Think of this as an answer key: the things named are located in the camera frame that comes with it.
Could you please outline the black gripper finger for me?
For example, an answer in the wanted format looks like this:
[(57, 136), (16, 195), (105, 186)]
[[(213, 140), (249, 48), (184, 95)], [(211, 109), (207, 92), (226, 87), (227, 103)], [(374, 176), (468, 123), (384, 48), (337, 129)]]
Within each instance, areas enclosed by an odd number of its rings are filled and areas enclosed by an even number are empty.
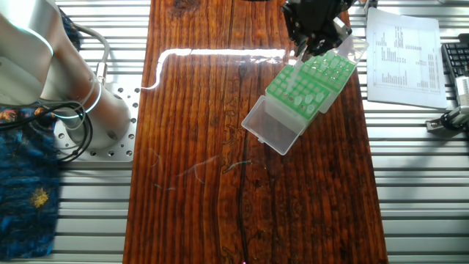
[(347, 39), (347, 34), (326, 35), (310, 34), (307, 40), (307, 54), (323, 55), (333, 48), (338, 48)]
[(292, 33), (289, 36), (290, 40), (294, 43), (294, 52), (296, 56), (300, 55), (300, 52), (304, 50), (306, 47), (307, 43), (307, 36), (304, 35), (303, 33), (297, 32), (297, 33)]

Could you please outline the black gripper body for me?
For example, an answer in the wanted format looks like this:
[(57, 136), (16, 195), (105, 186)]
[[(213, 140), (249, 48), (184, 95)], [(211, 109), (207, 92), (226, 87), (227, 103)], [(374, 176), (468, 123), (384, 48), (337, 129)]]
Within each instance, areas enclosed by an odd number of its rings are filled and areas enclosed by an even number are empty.
[(281, 11), (284, 14), (289, 39), (301, 41), (315, 36), (319, 40), (337, 41), (339, 32), (334, 19), (354, 3), (355, 0), (285, 1), (281, 5)]

